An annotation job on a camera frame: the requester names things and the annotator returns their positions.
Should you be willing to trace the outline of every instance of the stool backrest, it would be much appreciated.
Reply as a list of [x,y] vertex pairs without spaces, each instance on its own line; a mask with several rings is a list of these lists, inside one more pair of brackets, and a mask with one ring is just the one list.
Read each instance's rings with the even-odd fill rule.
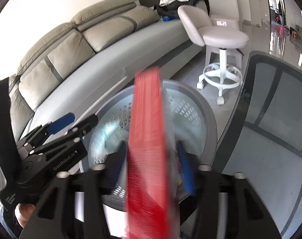
[[201,47],[205,46],[202,36],[198,33],[198,29],[206,26],[212,26],[212,22],[207,14],[200,8],[182,5],[178,8],[180,20],[188,34],[190,40]]

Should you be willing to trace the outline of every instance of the red book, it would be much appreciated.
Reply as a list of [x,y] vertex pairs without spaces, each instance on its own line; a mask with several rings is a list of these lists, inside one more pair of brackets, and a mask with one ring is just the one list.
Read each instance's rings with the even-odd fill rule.
[[128,151],[129,239],[169,239],[169,185],[158,68],[135,77]]

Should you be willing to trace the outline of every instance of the stool seat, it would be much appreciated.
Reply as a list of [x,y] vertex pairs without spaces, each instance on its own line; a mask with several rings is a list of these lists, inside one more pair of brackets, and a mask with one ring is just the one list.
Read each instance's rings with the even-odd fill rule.
[[218,48],[242,48],[249,37],[236,29],[223,26],[206,26],[198,29],[198,33],[203,37],[207,46]]

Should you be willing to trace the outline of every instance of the person's hand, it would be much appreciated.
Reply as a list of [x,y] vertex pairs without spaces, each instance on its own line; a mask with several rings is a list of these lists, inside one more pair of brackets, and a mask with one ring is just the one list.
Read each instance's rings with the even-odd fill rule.
[[27,224],[30,216],[36,209],[35,205],[33,204],[18,204],[15,209],[15,215],[18,220],[18,223],[21,225],[22,228],[25,227]]

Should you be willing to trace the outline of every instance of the white stool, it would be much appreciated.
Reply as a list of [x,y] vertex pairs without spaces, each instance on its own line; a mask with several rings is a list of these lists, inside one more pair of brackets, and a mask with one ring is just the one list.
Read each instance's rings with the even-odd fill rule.
[[[212,63],[204,68],[203,74],[199,76],[197,88],[203,89],[203,80],[218,88],[217,104],[222,105],[224,104],[223,90],[241,85],[243,79],[238,68],[227,64],[227,50],[244,47],[249,37],[233,28],[212,26],[208,14],[194,6],[180,6],[178,14],[190,40],[194,44],[213,47],[214,51],[219,50],[219,63]],[[213,81],[212,77],[218,77],[219,82]],[[231,80],[232,83],[224,84],[225,79]]]
[[[237,49],[228,49],[226,52],[227,52],[228,56],[235,57],[236,67],[238,69],[242,70],[243,55]],[[212,47],[212,46],[206,46],[205,66],[210,64],[212,53],[219,54],[219,48]]]

